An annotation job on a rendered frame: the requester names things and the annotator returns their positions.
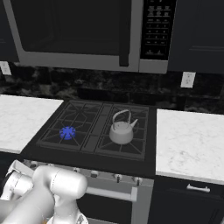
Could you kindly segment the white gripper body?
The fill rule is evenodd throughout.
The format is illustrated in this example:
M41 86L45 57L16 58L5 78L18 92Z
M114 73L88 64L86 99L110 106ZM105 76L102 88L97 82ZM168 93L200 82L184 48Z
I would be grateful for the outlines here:
M22 173L23 175L31 177L34 173L34 170L26 166L25 164L21 163L18 160L14 160L10 165L7 173L10 174L12 172Z

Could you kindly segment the blue burner flame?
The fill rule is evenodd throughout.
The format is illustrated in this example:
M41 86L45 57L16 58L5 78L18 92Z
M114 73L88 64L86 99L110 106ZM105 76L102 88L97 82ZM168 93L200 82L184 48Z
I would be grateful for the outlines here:
M71 140L75 137L75 128L72 126L66 126L59 130L59 136L64 140Z

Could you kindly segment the black and silver stove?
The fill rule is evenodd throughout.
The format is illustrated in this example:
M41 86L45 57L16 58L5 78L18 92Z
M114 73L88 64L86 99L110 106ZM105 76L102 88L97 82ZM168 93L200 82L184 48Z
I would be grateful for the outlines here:
M137 119L133 128L134 137L130 143L117 144L109 138L113 115L128 109L130 122ZM117 122L128 121L129 113L120 114ZM75 128L71 140L60 138L60 129ZM102 101L65 101L34 138L21 152L24 161L31 165L53 164L73 171L80 168L80 174L90 179L116 181L115 174L122 174L119 182L135 183L139 177L153 180L156 175L156 127L157 110L149 106L121 104ZM99 176L92 178L91 171Z

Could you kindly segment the dark base cupboard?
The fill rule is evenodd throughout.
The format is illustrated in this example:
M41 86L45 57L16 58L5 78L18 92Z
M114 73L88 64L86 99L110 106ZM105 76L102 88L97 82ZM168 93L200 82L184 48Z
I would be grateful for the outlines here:
M0 187L3 186L5 175L14 160L24 161L19 154L0 151Z

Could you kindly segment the oven door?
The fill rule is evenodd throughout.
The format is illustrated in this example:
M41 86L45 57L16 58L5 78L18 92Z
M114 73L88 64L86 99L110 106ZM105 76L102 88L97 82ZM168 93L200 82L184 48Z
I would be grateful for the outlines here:
M147 224L153 180L136 183L91 178L86 194L77 200L89 224Z

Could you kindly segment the grey kettle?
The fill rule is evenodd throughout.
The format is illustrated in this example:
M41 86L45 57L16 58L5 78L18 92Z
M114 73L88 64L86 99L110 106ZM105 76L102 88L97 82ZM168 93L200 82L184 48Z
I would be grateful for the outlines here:
M116 118L123 113L129 113L128 121L117 122ZM134 137L133 128L137 123L137 119L134 122L130 122L131 112L128 109L119 111L113 115L112 125L109 131L109 138L115 144L128 144L132 141Z

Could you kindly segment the silver microwave oven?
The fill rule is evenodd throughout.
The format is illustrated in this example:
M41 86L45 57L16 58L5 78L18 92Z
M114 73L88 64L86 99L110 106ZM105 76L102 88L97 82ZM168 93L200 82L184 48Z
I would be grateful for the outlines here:
M131 0L119 66L119 0L3 0L23 66L164 74L177 0Z

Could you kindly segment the dark drawer front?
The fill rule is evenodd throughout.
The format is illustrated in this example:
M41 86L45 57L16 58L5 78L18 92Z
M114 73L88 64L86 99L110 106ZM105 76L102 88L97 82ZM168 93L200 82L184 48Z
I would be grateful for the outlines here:
M205 187L211 192L187 190ZM148 224L221 224L224 219L224 185L156 176Z

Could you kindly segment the white wall socket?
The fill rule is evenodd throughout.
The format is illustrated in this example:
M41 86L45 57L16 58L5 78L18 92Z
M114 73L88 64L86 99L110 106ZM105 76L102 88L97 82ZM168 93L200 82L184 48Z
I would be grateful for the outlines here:
M0 61L0 68L4 75L11 75L11 69L7 61Z
M183 72L180 86L182 88L192 88L195 75L196 73L193 72Z

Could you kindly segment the dark wall cupboard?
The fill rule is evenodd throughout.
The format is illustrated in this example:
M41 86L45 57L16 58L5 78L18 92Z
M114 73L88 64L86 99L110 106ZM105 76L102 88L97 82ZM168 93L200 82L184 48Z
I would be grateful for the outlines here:
M224 0L177 0L168 69L224 74Z
M4 0L0 0L0 61L19 62Z

